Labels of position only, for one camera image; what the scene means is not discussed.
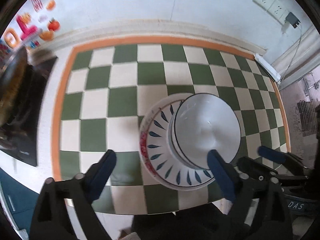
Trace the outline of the white bowl with rim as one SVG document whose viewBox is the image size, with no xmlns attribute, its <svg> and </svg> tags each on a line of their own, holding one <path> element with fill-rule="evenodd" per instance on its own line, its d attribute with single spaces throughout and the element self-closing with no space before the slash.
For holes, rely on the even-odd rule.
<svg viewBox="0 0 320 240">
<path fill-rule="evenodd" d="M 231 163 L 240 141 L 240 124 L 231 106 L 209 93 L 193 94 L 183 100 L 167 129 L 171 155 L 196 170 L 209 170 L 207 155 L 211 150 Z"/>
</svg>

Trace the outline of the blue cabinet front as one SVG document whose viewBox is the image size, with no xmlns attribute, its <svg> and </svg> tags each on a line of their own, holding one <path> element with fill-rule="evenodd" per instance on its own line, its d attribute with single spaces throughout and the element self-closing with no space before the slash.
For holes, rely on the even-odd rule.
<svg viewBox="0 0 320 240">
<path fill-rule="evenodd" d="M 30 234 L 30 226 L 39 194 L 22 185 L 1 169 L 1 187 L 10 213 L 19 230 Z"/>
</svg>

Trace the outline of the white box at mat corner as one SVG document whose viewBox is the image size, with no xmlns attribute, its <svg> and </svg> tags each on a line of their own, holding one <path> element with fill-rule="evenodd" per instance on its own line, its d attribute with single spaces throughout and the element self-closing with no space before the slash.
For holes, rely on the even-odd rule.
<svg viewBox="0 0 320 240">
<path fill-rule="evenodd" d="M 281 80 L 281 75 L 260 54 L 255 53 L 254 59 L 263 67 L 263 69 L 270 77 L 272 77 L 272 79 L 274 79 L 276 83 Z"/>
</svg>

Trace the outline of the green checkered table mat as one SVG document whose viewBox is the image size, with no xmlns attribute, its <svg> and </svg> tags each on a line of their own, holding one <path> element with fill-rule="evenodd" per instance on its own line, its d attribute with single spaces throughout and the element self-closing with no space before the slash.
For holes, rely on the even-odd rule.
<svg viewBox="0 0 320 240">
<path fill-rule="evenodd" d="M 241 127 L 239 157 L 274 167 L 257 155 L 258 146 L 291 148 L 276 84 L 253 54 L 187 38 L 117 38 L 72 49 L 55 103 L 54 178 L 85 173 L 111 149 L 117 164 L 93 203 L 99 213 L 164 213 L 219 200 L 216 183 L 193 191 L 169 189 L 140 160 L 140 122 L 153 105 L 176 93 L 215 94 L 232 107 Z"/>
</svg>

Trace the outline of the black induction cooktop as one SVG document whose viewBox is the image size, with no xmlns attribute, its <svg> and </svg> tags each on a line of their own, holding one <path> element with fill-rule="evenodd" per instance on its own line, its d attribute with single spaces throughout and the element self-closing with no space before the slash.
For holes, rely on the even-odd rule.
<svg viewBox="0 0 320 240">
<path fill-rule="evenodd" d="M 1 150 L 34 167 L 42 99 L 56 60 L 31 65 L 23 47 L 1 69 Z"/>
</svg>

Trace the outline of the white wall power socket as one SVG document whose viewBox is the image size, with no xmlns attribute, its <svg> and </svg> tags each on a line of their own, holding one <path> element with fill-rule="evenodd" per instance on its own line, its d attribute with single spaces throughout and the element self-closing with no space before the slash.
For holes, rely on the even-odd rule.
<svg viewBox="0 0 320 240">
<path fill-rule="evenodd" d="M 285 19 L 289 11 L 280 0 L 252 0 L 256 5 L 263 8 L 269 15 L 277 20 L 281 25 L 285 24 Z"/>
</svg>

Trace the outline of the colourful fruit wall sticker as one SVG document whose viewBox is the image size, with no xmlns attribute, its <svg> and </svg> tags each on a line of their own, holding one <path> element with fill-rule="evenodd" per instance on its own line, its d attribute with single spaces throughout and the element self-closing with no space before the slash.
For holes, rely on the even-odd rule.
<svg viewBox="0 0 320 240">
<path fill-rule="evenodd" d="M 1 36 L 1 48 L 12 52 L 25 46 L 31 51 L 52 41 L 61 28 L 55 9 L 55 0 L 27 0 Z"/>
</svg>

